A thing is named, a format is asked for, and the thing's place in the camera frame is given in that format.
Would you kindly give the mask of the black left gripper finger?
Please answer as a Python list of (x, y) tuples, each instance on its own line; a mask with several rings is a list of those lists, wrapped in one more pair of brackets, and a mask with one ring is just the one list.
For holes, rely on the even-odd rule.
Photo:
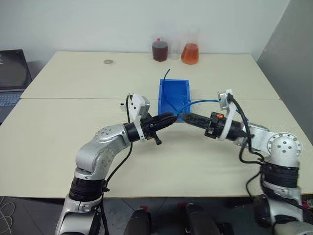
[(157, 129), (158, 130), (164, 129), (164, 128), (172, 125), (175, 122), (176, 122), (176, 119), (163, 119), (163, 120), (158, 122)]
[(160, 121), (164, 122), (176, 122), (178, 119), (178, 116), (171, 112), (166, 112), (158, 115)]

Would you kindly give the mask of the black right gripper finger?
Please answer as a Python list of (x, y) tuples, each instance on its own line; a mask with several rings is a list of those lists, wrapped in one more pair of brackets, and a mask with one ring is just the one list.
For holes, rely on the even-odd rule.
[(211, 118), (201, 116), (195, 113), (182, 114), (182, 118), (185, 122), (210, 122)]
[(196, 126), (202, 129), (208, 129), (210, 127), (210, 118), (185, 118), (184, 121), (187, 124)]

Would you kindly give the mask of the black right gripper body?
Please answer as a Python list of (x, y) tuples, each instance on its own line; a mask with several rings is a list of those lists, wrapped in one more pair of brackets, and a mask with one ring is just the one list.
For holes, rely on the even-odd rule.
[(223, 114), (212, 112), (210, 120), (211, 122), (208, 128), (206, 129), (204, 135), (212, 139), (219, 138), (224, 129), (226, 117)]

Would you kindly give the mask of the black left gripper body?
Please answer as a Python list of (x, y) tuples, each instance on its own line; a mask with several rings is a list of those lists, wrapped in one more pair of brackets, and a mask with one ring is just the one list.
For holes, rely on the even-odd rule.
[(160, 118), (158, 116), (147, 117), (141, 119), (141, 129), (146, 140), (154, 139), (157, 145), (162, 144), (162, 141), (157, 136), (157, 128)]

